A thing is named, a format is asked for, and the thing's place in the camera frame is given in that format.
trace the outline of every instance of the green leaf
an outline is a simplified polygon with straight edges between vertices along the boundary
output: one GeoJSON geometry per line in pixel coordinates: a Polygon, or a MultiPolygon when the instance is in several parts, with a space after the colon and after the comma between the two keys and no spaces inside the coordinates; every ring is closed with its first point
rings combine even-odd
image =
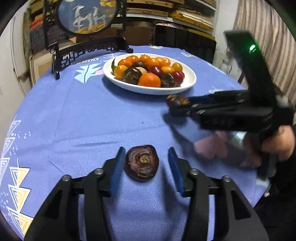
{"type": "Polygon", "coordinates": [[[111,64],[111,69],[112,69],[112,74],[113,75],[114,75],[114,70],[117,67],[117,66],[115,66],[114,62],[115,62],[115,58],[113,59],[112,64],[111,64]]]}

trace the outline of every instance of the striped curtain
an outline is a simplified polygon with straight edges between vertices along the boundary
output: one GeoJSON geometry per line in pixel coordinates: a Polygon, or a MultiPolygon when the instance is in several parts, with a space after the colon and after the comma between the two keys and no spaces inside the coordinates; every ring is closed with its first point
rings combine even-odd
{"type": "Polygon", "coordinates": [[[274,84],[296,105],[296,42],[278,13],[264,0],[239,0],[234,29],[253,35],[274,84]]]}

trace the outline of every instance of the white oval plate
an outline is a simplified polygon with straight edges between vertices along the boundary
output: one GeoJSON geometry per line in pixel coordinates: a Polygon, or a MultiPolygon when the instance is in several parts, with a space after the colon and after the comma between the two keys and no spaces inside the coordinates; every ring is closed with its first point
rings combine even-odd
{"type": "Polygon", "coordinates": [[[144,55],[144,54],[150,56],[151,58],[157,58],[157,57],[168,58],[170,60],[171,64],[173,64],[173,63],[181,64],[183,67],[183,73],[185,74],[185,78],[184,78],[184,81],[181,84],[181,86],[180,87],[173,87],[173,88],[155,88],[155,87],[145,87],[145,86],[133,85],[133,84],[129,84],[129,83],[125,83],[123,81],[117,80],[117,79],[115,79],[114,75],[112,74],[112,69],[111,69],[111,64],[112,64],[113,59],[111,59],[105,63],[105,65],[103,67],[104,75],[109,80],[111,80],[114,84],[116,84],[117,86],[119,86],[123,89],[133,91],[136,93],[140,93],[140,94],[147,94],[147,95],[177,94],[177,93],[181,93],[185,90],[188,90],[189,88],[191,88],[195,84],[196,75],[191,68],[189,68],[187,65],[181,63],[180,61],[177,61],[173,58],[161,56],[161,55],[150,54],[150,53],[124,54],[124,55],[120,55],[115,58],[115,65],[117,65],[120,60],[125,59],[128,56],[136,55],[136,56],[140,57],[141,55],[144,55]]]}

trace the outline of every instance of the orange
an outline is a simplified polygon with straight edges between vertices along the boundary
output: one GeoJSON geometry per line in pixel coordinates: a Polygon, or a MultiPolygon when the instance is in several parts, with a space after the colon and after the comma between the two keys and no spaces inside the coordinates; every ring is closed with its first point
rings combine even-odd
{"type": "Polygon", "coordinates": [[[151,67],[154,67],[154,66],[159,66],[159,61],[156,58],[150,58],[146,62],[146,69],[150,69],[151,67]]]}
{"type": "Polygon", "coordinates": [[[118,65],[115,69],[114,69],[114,75],[116,78],[118,78],[119,80],[122,80],[123,77],[123,73],[127,70],[128,68],[125,65],[118,65]]]}
{"type": "Polygon", "coordinates": [[[170,60],[168,58],[163,58],[163,60],[166,63],[166,66],[170,66],[170,60]]]}
{"type": "Polygon", "coordinates": [[[126,67],[131,67],[133,64],[127,59],[122,59],[118,62],[118,65],[125,65],[126,67]]]}
{"type": "Polygon", "coordinates": [[[135,62],[139,62],[139,58],[135,55],[131,55],[129,57],[126,57],[127,60],[129,60],[132,64],[135,62]]]}
{"type": "Polygon", "coordinates": [[[158,58],[156,58],[157,60],[158,60],[158,62],[159,62],[159,67],[161,68],[161,67],[164,67],[164,66],[167,66],[166,65],[166,62],[165,62],[165,60],[163,59],[163,58],[161,58],[161,57],[158,57],[158,58]]]}
{"type": "Polygon", "coordinates": [[[149,59],[151,59],[148,55],[142,55],[139,60],[146,63],[149,59]]]}
{"type": "Polygon", "coordinates": [[[138,85],[146,87],[160,87],[161,81],[160,78],[152,73],[143,74],[139,78],[138,85]]]}
{"type": "Polygon", "coordinates": [[[172,67],[174,68],[175,71],[183,71],[183,67],[179,63],[174,63],[172,67]]]}
{"type": "Polygon", "coordinates": [[[164,73],[173,73],[173,72],[175,72],[175,69],[173,67],[170,67],[170,66],[164,66],[161,69],[163,70],[164,73]]]}

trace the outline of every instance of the dark plum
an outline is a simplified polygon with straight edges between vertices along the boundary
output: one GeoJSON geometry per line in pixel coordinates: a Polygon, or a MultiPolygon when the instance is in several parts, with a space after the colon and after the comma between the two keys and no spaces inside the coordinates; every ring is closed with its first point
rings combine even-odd
{"type": "Polygon", "coordinates": [[[158,77],[163,74],[163,70],[159,66],[151,67],[148,71],[157,75],[158,77]]]}
{"type": "Polygon", "coordinates": [[[184,75],[182,71],[175,71],[172,73],[172,76],[175,78],[177,86],[180,86],[183,83],[184,75]]]}
{"type": "Polygon", "coordinates": [[[171,87],[177,87],[177,82],[170,73],[165,73],[160,76],[161,81],[161,87],[163,88],[171,88],[171,87]]]}

